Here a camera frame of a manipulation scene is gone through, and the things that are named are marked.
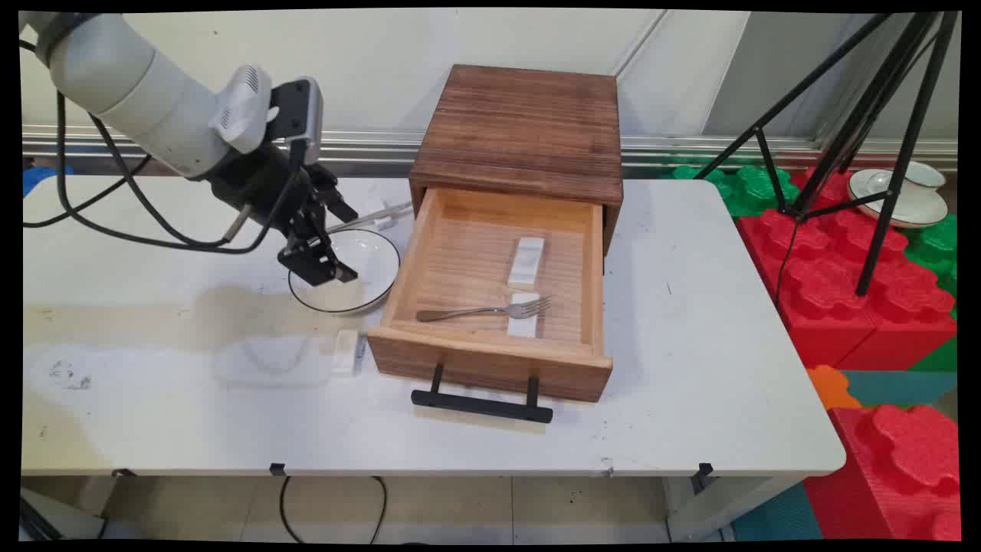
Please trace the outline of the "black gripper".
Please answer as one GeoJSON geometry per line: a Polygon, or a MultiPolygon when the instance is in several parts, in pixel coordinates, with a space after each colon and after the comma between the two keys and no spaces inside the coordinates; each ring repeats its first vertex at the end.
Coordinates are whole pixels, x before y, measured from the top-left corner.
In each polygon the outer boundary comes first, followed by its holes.
{"type": "Polygon", "coordinates": [[[319,163],[306,164],[307,141],[294,141],[290,152],[264,143],[249,154],[231,151],[217,167],[204,172],[213,195],[236,210],[252,207],[259,225],[287,236],[277,261],[308,285],[333,280],[347,283],[358,272],[333,251],[322,215],[329,211],[343,223],[359,217],[337,188],[339,179],[319,163]],[[314,211],[301,211],[311,207],[314,211]]]}

